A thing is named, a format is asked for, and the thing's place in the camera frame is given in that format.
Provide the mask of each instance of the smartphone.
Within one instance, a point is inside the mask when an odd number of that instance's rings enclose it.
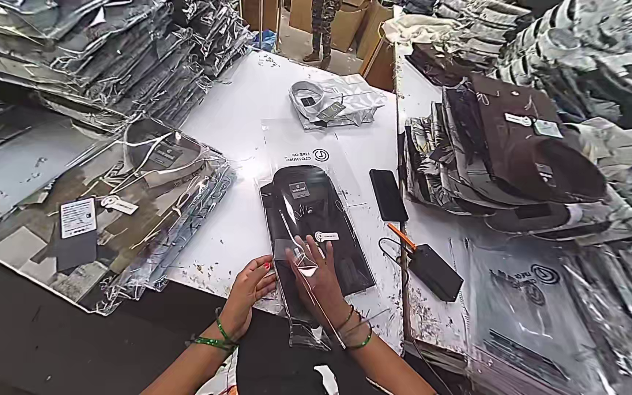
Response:
[[[392,222],[406,222],[409,215],[404,208],[401,193],[399,193],[399,185],[397,184],[394,173],[391,170],[369,171],[369,177],[372,180],[374,189],[374,197],[377,199],[379,213],[382,220]]]

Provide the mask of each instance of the boot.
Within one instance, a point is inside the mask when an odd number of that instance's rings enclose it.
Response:
[[[321,54],[314,50],[307,56],[304,56],[303,62],[317,62],[318,60],[321,60]]]
[[[331,64],[331,56],[327,55],[323,57],[323,60],[321,60],[321,65],[319,65],[318,68],[325,70],[328,69],[328,65]]]

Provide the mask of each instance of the bracelet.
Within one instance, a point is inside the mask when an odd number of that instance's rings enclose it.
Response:
[[[347,322],[350,320],[350,317],[353,316],[353,311],[355,311],[355,310],[356,310],[356,307],[351,304],[350,305],[350,314],[347,315],[346,322],[344,322],[343,325],[341,325],[338,328],[336,328],[336,332],[340,332],[341,329],[343,329],[343,327],[346,326]]]
[[[238,345],[238,343],[234,342],[228,336],[228,334],[226,334],[226,331],[223,330],[223,326],[221,325],[221,319],[218,318],[218,314],[221,312],[221,308],[220,307],[216,307],[216,311],[215,312],[216,312],[216,326],[218,327],[218,330],[221,331],[221,334],[223,335],[223,338],[225,339],[225,344],[231,345],[231,346]]]
[[[213,346],[224,351],[228,351],[231,354],[233,354],[233,351],[235,350],[235,345],[226,345],[223,340],[208,339],[206,337],[198,337],[194,343],[197,343],[198,345]]]
[[[367,335],[367,338],[364,340],[364,342],[360,343],[359,345],[356,346],[351,346],[351,347],[346,347],[346,349],[348,350],[359,350],[362,347],[366,346],[367,343],[369,343],[370,339],[372,339],[372,326],[367,323],[367,325],[369,326],[369,334]]]

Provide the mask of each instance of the power adapter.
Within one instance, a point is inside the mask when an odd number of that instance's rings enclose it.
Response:
[[[442,301],[455,301],[463,279],[427,244],[416,246],[409,269]]]

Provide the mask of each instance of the camouflage pants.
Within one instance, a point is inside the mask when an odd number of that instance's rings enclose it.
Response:
[[[314,52],[320,52],[323,43],[323,55],[331,55],[331,23],[341,5],[343,0],[311,1],[311,44]]]

